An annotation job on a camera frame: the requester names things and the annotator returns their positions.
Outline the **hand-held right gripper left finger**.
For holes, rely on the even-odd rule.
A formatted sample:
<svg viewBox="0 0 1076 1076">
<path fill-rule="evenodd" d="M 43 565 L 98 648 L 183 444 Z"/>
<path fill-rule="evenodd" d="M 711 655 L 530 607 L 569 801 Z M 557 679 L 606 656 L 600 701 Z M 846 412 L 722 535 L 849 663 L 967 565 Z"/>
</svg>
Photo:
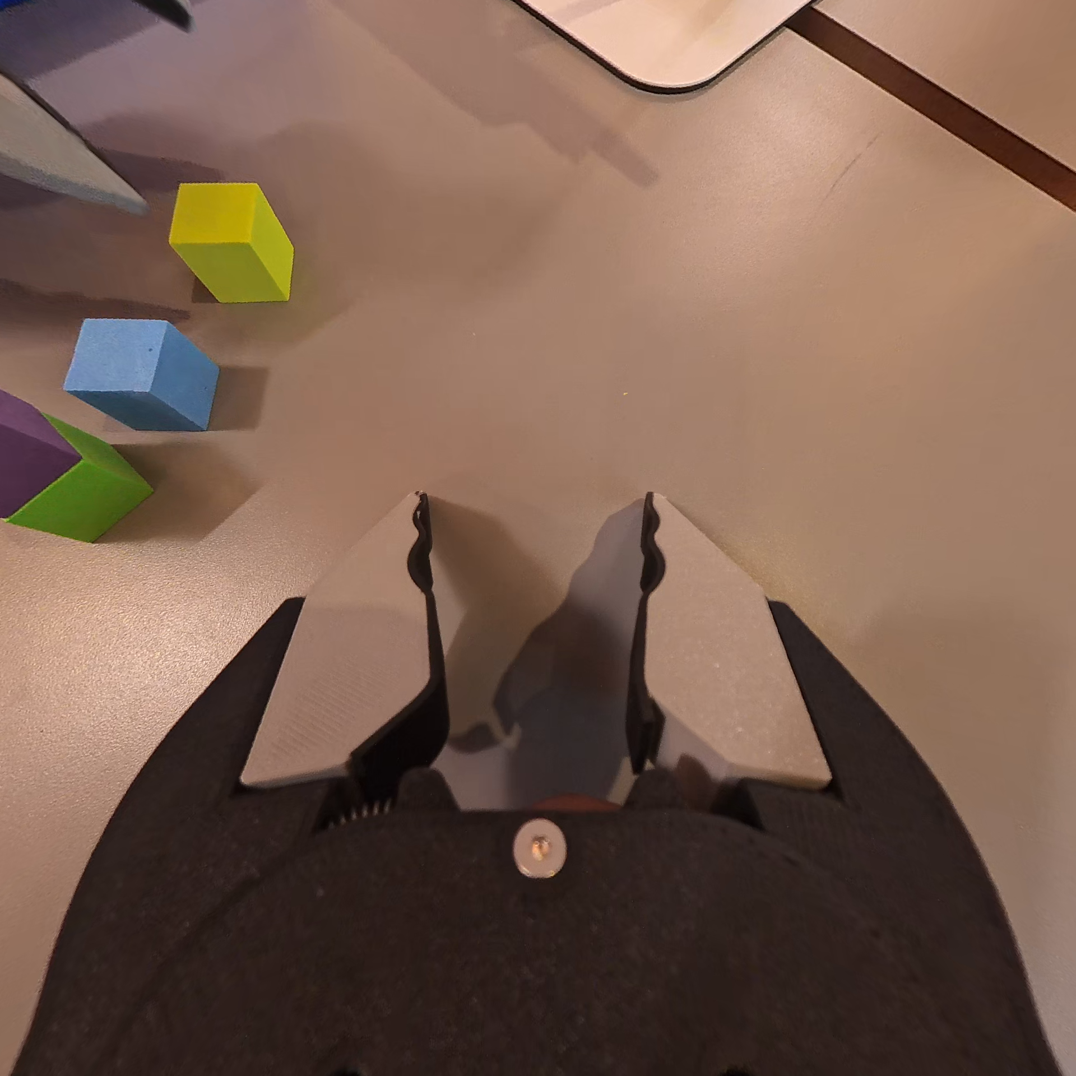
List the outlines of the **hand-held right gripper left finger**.
<svg viewBox="0 0 1076 1076">
<path fill-rule="evenodd" d="M 255 789 L 352 777 L 396 789 L 449 733 L 426 494 L 402 502 L 305 597 L 241 773 Z"/>
</svg>

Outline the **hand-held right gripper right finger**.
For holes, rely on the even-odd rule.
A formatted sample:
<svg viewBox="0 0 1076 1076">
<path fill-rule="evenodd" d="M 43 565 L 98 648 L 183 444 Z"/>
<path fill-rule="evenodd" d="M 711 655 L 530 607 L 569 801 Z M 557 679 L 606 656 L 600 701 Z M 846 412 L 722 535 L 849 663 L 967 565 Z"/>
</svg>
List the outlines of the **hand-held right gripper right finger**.
<svg viewBox="0 0 1076 1076">
<path fill-rule="evenodd" d="M 690 791 L 745 779 L 820 791 L 832 773 L 760 585 L 663 495 L 641 510 L 628 659 L 632 771 Z"/>
</svg>

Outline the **yellow foam cube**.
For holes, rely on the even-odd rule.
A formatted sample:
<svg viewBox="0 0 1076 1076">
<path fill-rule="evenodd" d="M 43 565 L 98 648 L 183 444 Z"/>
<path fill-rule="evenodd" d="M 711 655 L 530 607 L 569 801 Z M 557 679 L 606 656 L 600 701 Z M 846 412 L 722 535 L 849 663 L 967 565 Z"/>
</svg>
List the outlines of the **yellow foam cube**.
<svg viewBox="0 0 1076 1076">
<path fill-rule="evenodd" d="M 220 303 L 289 301 L 294 246 L 256 183 L 181 183 L 169 246 Z"/>
</svg>

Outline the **blue foam cube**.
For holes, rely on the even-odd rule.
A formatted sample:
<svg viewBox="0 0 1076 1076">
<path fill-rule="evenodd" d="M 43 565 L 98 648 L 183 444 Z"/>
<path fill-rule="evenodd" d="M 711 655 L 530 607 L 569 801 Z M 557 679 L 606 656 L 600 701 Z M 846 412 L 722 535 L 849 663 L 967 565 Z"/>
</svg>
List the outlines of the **blue foam cube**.
<svg viewBox="0 0 1076 1076">
<path fill-rule="evenodd" d="M 208 430 L 220 366 L 161 318 L 86 318 L 63 390 L 138 431 Z"/>
</svg>

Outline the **purple foam cube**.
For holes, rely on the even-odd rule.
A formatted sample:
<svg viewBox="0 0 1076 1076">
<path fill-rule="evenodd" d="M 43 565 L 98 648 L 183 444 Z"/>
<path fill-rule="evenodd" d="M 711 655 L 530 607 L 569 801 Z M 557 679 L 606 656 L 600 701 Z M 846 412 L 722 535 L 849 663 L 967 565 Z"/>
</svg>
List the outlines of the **purple foam cube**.
<svg viewBox="0 0 1076 1076">
<path fill-rule="evenodd" d="M 1 518 L 13 516 L 81 459 L 34 405 L 1 392 Z"/>
</svg>

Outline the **green foam cube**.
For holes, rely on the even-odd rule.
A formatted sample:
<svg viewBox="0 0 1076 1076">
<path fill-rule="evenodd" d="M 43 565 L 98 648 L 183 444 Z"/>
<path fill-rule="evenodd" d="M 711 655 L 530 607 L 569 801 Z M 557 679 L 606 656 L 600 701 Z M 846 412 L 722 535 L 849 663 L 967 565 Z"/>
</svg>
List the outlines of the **green foam cube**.
<svg viewBox="0 0 1076 1076">
<path fill-rule="evenodd" d="M 115 445 L 47 413 L 43 417 L 75 451 L 77 462 L 4 520 L 94 542 L 154 490 Z"/>
</svg>

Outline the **white document stand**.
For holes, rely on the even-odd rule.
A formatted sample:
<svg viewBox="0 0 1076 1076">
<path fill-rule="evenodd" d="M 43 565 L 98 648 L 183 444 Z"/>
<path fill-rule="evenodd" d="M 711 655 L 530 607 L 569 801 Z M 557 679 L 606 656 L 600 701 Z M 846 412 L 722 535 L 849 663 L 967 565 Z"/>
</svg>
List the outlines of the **white document stand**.
<svg viewBox="0 0 1076 1076">
<path fill-rule="evenodd" d="M 518 1 L 632 87 L 702 89 L 815 1 Z"/>
</svg>

